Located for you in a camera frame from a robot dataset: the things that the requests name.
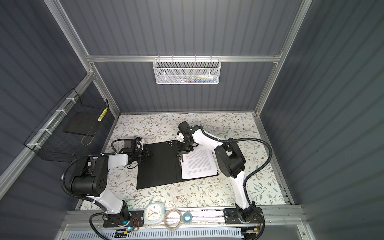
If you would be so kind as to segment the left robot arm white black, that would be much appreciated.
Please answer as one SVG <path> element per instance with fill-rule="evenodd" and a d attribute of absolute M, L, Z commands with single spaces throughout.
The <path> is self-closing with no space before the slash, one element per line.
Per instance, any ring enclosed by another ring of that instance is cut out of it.
<path fill-rule="evenodd" d="M 133 169 L 132 163 L 140 164 L 153 156 L 149 148 L 144 147 L 140 137 L 114 140 L 111 148 L 112 153 L 86 155 L 71 161 L 61 176 L 61 187 L 67 195 L 102 209 L 102 212 L 90 216 L 89 224 L 94 233 L 103 240 L 107 238 L 95 227 L 94 217 L 101 216 L 105 221 L 113 221 L 124 234 L 138 230 L 141 224 L 138 218 L 131 215 L 126 201 L 118 198 L 109 189 L 109 170 L 118 167 Z"/>

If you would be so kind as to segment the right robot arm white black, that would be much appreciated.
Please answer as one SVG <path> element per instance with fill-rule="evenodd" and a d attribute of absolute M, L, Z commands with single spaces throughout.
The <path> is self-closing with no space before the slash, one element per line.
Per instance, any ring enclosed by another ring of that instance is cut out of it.
<path fill-rule="evenodd" d="M 264 140 L 257 138 L 220 139 L 208 132 L 203 126 L 191 127 L 186 121 L 178 125 L 178 141 L 180 152 L 183 154 L 193 151 L 194 145 L 202 145 L 215 152 L 220 171 L 229 178 L 235 193 L 236 216 L 241 223 L 248 223 L 253 219 L 258 220 L 256 230 L 250 232 L 244 229 L 246 240 L 259 239 L 266 228 L 266 221 L 261 208 L 250 200 L 247 192 L 247 181 L 255 174 L 263 170 L 271 161 L 273 156 L 272 147 Z M 245 175 L 246 159 L 238 146 L 238 142 L 254 141 L 263 144 L 268 149 L 267 160 L 248 176 Z"/>

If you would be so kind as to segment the white printed paper stack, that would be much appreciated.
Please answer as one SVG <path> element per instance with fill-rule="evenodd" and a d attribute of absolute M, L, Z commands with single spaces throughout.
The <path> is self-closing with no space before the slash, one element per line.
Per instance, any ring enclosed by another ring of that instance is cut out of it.
<path fill-rule="evenodd" d="M 194 180 L 218 175 L 213 153 L 210 149 L 199 145 L 188 154 L 182 155 L 182 179 Z"/>

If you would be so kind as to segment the blue folder black inside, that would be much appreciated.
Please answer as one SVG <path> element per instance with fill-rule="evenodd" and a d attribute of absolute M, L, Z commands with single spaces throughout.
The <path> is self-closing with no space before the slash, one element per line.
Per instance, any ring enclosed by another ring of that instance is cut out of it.
<path fill-rule="evenodd" d="M 191 181 L 182 179 L 177 157 L 177 140 L 147 144 L 145 148 L 149 149 L 153 156 L 139 164 L 136 186 L 138 190 Z"/>

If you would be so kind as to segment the metal folder lever clip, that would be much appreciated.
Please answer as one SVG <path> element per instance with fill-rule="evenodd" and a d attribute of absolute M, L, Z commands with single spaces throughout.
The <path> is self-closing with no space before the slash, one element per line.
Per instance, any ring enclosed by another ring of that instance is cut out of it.
<path fill-rule="evenodd" d="M 183 151 L 178 150 L 177 157 L 178 157 L 179 165 L 181 166 L 183 162 Z"/>

